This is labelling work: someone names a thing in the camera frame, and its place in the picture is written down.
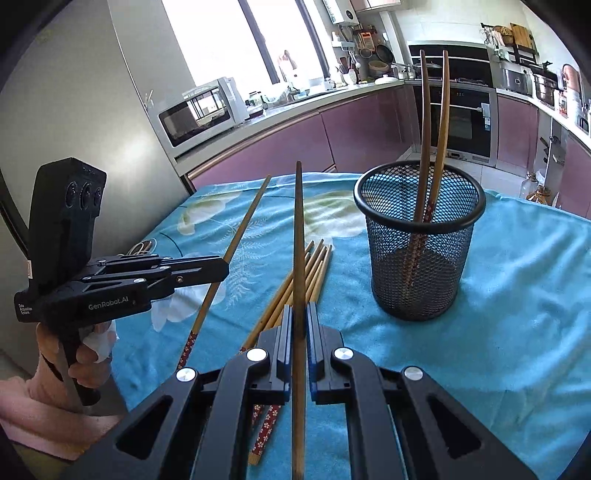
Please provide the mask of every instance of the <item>pink cabinet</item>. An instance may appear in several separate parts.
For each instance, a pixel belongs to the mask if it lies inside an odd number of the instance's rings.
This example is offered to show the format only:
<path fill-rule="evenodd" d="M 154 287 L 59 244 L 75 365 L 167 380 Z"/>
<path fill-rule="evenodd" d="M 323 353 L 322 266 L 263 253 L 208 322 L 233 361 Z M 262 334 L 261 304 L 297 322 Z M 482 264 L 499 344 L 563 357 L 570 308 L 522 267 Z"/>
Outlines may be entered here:
<path fill-rule="evenodd" d="M 504 168 L 525 176 L 534 165 L 538 138 L 538 109 L 532 104 L 498 95 L 499 148 L 497 158 L 513 168 Z"/>
<path fill-rule="evenodd" d="M 339 172 L 366 172 L 395 161 L 410 146 L 400 128 L 401 91 L 387 88 L 322 112 Z"/>
<path fill-rule="evenodd" d="M 297 160 L 304 171 L 324 171 L 333 164 L 319 113 L 240 150 L 193 179 L 193 185 L 288 175 L 296 172 Z"/>
<path fill-rule="evenodd" d="M 575 215 L 591 217 L 591 154 L 570 135 L 557 206 Z"/>

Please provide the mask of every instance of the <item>glass jar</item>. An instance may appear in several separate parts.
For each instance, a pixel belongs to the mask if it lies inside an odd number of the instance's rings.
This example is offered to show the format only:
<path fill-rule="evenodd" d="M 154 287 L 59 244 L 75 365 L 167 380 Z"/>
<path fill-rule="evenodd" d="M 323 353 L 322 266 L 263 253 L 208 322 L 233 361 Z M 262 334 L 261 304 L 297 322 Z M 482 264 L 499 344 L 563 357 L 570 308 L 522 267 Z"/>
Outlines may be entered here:
<path fill-rule="evenodd" d="M 529 195 L 535 192 L 538 188 L 538 180 L 535 177 L 535 173 L 527 173 L 527 178 L 521 182 L 521 188 L 519 190 L 519 198 L 526 199 Z"/>

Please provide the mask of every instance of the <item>white microwave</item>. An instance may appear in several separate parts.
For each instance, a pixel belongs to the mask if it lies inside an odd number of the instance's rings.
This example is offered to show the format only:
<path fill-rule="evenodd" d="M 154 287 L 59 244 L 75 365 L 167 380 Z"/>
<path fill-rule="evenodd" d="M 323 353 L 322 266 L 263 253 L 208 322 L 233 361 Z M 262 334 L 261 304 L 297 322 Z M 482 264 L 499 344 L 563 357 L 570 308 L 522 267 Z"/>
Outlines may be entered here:
<path fill-rule="evenodd" d="M 222 77 L 183 94 L 183 101 L 159 111 L 152 125 L 170 158 L 244 123 L 248 113 L 233 78 Z"/>

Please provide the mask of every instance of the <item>stainless steel pot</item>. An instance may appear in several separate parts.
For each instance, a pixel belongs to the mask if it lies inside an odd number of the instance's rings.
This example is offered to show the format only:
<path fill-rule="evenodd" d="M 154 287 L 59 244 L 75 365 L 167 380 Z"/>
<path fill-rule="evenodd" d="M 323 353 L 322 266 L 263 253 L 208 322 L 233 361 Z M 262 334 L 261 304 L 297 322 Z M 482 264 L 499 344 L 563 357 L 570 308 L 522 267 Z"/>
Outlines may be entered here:
<path fill-rule="evenodd" d="M 534 73 L 534 83 L 538 100 L 554 106 L 554 90 L 558 88 L 558 83 L 537 73 Z"/>

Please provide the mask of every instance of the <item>mesh pencil holder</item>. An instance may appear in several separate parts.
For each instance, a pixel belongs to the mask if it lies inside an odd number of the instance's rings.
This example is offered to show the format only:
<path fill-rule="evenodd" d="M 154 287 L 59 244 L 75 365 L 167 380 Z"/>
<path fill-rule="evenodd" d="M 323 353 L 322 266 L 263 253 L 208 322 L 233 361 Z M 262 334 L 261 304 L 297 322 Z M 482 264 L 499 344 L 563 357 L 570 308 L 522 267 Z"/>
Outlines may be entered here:
<path fill-rule="evenodd" d="M 412 321 L 431 319 L 452 305 L 474 223 L 486 206 L 476 180 L 445 166 L 432 221 L 413 222 L 419 164 L 405 160 L 376 167 L 357 181 L 354 192 L 367 221 L 374 297 L 386 312 Z"/>

